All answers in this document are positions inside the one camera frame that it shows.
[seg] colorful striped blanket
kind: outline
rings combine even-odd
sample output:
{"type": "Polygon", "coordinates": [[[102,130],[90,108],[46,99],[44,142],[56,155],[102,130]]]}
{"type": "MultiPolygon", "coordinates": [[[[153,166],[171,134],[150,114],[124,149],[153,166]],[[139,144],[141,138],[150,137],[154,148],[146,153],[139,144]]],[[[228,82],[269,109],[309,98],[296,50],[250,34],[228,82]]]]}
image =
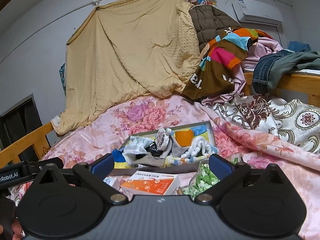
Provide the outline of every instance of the colorful striped blanket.
{"type": "Polygon", "coordinates": [[[227,28],[211,40],[208,51],[201,59],[199,67],[191,76],[182,94],[197,99],[227,94],[234,90],[233,68],[244,60],[248,50],[258,37],[271,38],[260,30],[247,28],[227,28]]]}

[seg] green candy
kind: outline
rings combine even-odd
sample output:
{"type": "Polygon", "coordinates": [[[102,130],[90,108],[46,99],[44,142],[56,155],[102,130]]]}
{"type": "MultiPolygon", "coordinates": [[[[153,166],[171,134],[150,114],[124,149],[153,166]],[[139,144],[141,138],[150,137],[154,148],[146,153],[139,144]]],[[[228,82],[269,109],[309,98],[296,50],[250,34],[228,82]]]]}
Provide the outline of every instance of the green candy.
{"type": "Polygon", "coordinates": [[[210,171],[208,164],[202,164],[200,169],[201,172],[196,177],[196,184],[193,185],[192,190],[187,188],[183,192],[185,195],[191,195],[192,199],[220,181],[217,176],[210,171]]]}

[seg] floral blanket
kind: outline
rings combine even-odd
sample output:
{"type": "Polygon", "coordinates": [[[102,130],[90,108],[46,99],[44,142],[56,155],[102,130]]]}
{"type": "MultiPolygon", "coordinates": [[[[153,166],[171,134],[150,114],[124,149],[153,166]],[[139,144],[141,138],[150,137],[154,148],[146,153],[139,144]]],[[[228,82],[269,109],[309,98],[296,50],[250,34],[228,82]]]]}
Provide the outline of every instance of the floral blanket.
{"type": "Polygon", "coordinates": [[[308,152],[320,152],[320,107],[299,99],[234,95],[223,104],[208,106],[224,120],[243,127],[278,136],[308,152]]]}
{"type": "MultiPolygon", "coordinates": [[[[78,162],[91,163],[119,148],[130,134],[203,121],[211,122],[216,147],[224,158],[240,152],[247,163],[257,168],[265,168],[269,163],[277,163],[281,167],[308,210],[300,236],[307,240],[320,239],[318,155],[272,134],[243,129],[225,121],[200,103],[190,104],[178,95],[162,100],[151,96],[140,97],[113,106],[91,126],[80,127],[61,140],[43,159],[59,157],[65,168],[71,168],[78,162]]],[[[14,189],[15,193],[19,190],[17,198],[24,195],[29,185],[14,189]]]]}

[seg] wooden bed rail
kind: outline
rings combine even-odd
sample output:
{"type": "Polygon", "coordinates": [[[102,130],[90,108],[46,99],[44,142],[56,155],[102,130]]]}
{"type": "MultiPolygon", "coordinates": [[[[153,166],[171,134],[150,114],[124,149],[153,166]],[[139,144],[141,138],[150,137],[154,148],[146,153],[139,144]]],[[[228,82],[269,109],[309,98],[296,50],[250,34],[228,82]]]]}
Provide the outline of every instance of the wooden bed rail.
{"type": "MultiPolygon", "coordinates": [[[[244,87],[246,96],[252,95],[251,84],[253,72],[244,73],[247,84],[244,87]]],[[[271,91],[271,94],[278,97],[277,89],[287,89],[302,93],[307,93],[308,104],[320,107],[320,76],[311,76],[303,74],[285,74],[279,81],[277,88],[271,91]]]]}
{"type": "Polygon", "coordinates": [[[10,161],[19,163],[20,159],[18,155],[30,146],[33,147],[38,159],[41,159],[50,149],[45,136],[51,131],[53,131],[53,126],[49,122],[3,149],[0,152],[0,168],[6,166],[10,161]]]}

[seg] beige quilt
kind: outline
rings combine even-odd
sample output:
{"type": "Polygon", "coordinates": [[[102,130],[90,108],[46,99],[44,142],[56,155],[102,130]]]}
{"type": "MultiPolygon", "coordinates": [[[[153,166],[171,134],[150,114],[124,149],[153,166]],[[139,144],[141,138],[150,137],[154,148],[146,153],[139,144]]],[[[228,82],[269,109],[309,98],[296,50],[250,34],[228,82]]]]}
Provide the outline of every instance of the beige quilt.
{"type": "Polygon", "coordinates": [[[66,109],[55,131],[89,125],[115,104],[182,92],[197,69],[186,0],[121,0],[95,8],[67,43],[66,109]]]}

